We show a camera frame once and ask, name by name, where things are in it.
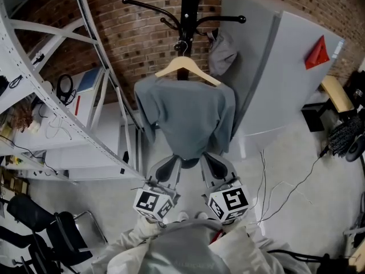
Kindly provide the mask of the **brown dried plant bunch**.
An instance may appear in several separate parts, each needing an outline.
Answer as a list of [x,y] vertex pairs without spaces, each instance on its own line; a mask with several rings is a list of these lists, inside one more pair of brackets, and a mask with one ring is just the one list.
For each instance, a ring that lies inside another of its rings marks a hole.
[[24,132],[33,122],[33,110],[30,104],[18,103],[14,107],[11,124],[12,127],[20,132]]

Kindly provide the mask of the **light wooden desk black legs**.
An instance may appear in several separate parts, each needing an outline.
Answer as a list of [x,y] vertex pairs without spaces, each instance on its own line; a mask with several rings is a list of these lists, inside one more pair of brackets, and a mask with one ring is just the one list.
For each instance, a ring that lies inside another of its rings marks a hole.
[[336,77],[326,75],[321,82],[321,87],[326,96],[321,99],[321,94],[319,94],[317,96],[319,102],[306,104],[301,109],[310,132],[320,132],[325,129],[321,121],[321,116],[325,111],[334,110],[345,115],[354,109],[353,103]]

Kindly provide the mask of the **grey metal cabinet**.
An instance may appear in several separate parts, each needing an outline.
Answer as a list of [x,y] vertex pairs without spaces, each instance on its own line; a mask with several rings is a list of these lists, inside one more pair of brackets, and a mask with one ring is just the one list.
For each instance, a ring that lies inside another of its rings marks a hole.
[[[246,18],[220,26],[238,53],[221,77],[236,99],[228,157],[245,159],[265,149],[299,114],[344,40],[280,0],[222,0],[221,11]],[[323,35],[330,60],[307,70],[305,59]]]

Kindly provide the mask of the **red triangular paper decoration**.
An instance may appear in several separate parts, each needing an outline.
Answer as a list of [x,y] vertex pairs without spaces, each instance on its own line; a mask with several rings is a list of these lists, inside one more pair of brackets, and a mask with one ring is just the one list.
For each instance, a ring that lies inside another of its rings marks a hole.
[[305,59],[305,68],[309,70],[311,68],[324,64],[329,60],[330,58],[326,49],[325,36],[323,35],[318,39],[311,52]]

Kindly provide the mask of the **white metal shelf rack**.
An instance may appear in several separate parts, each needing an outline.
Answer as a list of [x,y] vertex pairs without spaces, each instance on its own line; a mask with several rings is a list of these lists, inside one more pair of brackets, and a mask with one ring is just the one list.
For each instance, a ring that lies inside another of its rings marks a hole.
[[[34,132],[0,132],[2,165],[23,178],[102,180],[142,178],[141,128],[107,57],[87,0],[76,0],[81,18],[59,29],[11,19],[0,0],[0,74],[14,88],[0,95],[0,114],[37,97]],[[55,50],[73,39],[93,46],[104,69],[89,125],[84,126],[54,94],[47,95],[40,71]]]

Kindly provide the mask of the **person's left forearm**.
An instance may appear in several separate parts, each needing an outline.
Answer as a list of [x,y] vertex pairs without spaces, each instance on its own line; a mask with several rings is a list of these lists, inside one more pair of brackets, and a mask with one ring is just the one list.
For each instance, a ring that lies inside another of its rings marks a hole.
[[151,241],[162,231],[159,223],[138,218],[134,228],[121,233],[83,274],[138,274]]

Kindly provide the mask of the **grey shirt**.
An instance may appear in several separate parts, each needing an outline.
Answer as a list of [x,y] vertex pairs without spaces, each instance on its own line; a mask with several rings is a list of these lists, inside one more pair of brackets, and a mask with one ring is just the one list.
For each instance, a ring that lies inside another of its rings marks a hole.
[[151,75],[135,84],[134,94],[150,143],[159,127],[172,152],[183,159],[199,158],[208,146],[229,151],[236,110],[230,87]]

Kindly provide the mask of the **black office chair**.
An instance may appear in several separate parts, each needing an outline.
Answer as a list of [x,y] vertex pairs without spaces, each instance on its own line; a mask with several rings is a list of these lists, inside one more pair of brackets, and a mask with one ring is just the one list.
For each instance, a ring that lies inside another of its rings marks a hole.
[[282,253],[289,255],[293,259],[305,263],[319,263],[316,274],[358,274],[356,266],[349,264],[349,259],[340,257],[338,259],[332,259],[329,254],[324,256],[304,255],[292,251],[286,251],[282,249],[275,249],[268,251],[268,253]]
[[34,233],[46,230],[55,258],[67,268],[92,258],[91,251],[76,226],[87,212],[76,216],[69,212],[51,214],[30,197],[17,194],[7,202],[6,211]]

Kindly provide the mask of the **chrome tube chair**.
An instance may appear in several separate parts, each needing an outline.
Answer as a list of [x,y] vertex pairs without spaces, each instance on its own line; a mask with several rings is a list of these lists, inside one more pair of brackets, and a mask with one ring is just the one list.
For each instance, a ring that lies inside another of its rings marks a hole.
[[108,243],[92,212],[83,211],[74,215],[74,221],[87,246],[97,247]]

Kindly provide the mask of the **person's right forearm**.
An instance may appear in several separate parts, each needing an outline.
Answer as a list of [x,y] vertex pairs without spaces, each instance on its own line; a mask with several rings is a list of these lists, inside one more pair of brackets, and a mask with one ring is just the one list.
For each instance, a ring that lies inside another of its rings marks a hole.
[[288,243],[264,236],[257,225],[240,220],[226,227],[225,232],[209,249],[231,274],[311,274],[305,262],[277,252],[291,251]]

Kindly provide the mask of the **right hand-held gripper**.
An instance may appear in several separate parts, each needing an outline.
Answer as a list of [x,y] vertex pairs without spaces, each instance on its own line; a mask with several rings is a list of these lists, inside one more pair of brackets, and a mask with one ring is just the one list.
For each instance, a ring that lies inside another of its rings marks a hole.
[[231,180],[215,186],[218,181],[228,181],[237,177],[234,166],[225,158],[204,153],[201,156],[201,171],[206,186],[206,205],[222,224],[232,223],[243,217],[249,209],[247,187],[240,180]]

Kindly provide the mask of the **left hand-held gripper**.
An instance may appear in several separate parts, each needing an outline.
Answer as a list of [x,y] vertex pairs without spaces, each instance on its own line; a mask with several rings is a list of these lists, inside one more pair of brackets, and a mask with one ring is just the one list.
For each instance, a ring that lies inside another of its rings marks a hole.
[[141,216],[163,221],[180,198],[179,183],[182,161],[172,155],[156,163],[147,173],[147,180],[136,191],[133,209]]

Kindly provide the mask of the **light wooden clothes hanger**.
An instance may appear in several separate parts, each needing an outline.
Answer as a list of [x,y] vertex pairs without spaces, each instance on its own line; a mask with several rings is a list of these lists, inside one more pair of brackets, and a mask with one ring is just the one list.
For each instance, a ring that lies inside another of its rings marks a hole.
[[178,80],[188,80],[188,75],[190,72],[192,72],[193,74],[197,75],[198,77],[211,83],[214,86],[218,86],[221,84],[219,80],[203,72],[193,59],[184,56],[185,51],[183,51],[182,54],[183,56],[172,59],[169,65],[167,65],[167,67],[163,70],[158,71],[155,76],[160,78],[176,71]]

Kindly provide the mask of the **black coat rack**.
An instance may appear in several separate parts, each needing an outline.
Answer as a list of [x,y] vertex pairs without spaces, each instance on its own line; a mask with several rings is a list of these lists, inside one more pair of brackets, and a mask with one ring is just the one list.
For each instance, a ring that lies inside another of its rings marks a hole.
[[[123,0],[123,3],[140,6],[142,8],[154,10],[154,11],[160,12],[166,16],[169,16],[171,18],[171,20],[174,21],[174,24],[169,25],[169,27],[171,29],[177,30],[179,32],[179,40],[175,47],[176,50],[178,51],[178,57],[183,56],[183,51],[185,51],[184,56],[190,57],[193,36],[197,32],[197,28],[199,27],[200,24],[207,22],[207,21],[224,21],[224,22],[238,22],[238,23],[246,22],[246,18],[242,15],[236,16],[236,17],[209,16],[209,17],[204,17],[204,18],[198,19],[197,13],[198,13],[199,0],[182,0],[180,20],[177,20],[176,17],[174,15],[172,15],[170,12],[160,9],[158,7],[154,7],[154,6],[146,4],[146,3],[138,2],[135,0]],[[176,71],[173,73],[170,73],[166,76],[160,77],[160,78],[178,80]],[[193,74],[192,72],[189,73],[188,80],[185,80],[185,81],[202,82],[207,85],[216,87],[216,86],[212,85],[211,83],[198,77],[197,75]],[[186,160],[186,159],[183,159],[180,157],[182,160],[183,168],[194,167],[198,163],[200,157],[197,159],[191,159],[191,160]]]

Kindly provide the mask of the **brown wooden crate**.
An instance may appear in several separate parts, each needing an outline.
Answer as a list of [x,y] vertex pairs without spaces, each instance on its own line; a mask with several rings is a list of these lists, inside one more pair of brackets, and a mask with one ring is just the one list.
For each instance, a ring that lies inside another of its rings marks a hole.
[[15,194],[27,195],[29,192],[29,182],[19,178],[16,171],[0,167],[0,188],[5,188]]

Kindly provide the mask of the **pale grey hanging fabric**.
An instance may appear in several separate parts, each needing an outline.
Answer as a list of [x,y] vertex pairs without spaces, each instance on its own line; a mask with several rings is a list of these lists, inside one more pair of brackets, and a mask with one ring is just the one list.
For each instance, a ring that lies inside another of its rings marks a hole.
[[237,57],[233,39],[226,31],[218,30],[217,35],[207,32],[209,39],[208,66],[211,76],[221,76],[229,69]]

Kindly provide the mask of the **white box with blue panel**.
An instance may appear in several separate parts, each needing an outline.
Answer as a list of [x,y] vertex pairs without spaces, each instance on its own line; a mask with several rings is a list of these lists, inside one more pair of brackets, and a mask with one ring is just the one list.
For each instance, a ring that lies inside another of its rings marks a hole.
[[89,125],[96,94],[103,75],[104,69],[98,67],[72,77],[76,95],[68,108],[84,126]]

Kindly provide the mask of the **person's torso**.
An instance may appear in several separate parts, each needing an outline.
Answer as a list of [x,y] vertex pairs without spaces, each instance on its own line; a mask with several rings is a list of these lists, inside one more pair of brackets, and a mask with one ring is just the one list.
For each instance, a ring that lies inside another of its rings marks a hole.
[[189,219],[168,224],[154,238],[138,274],[230,274],[209,245],[222,229],[213,219]]

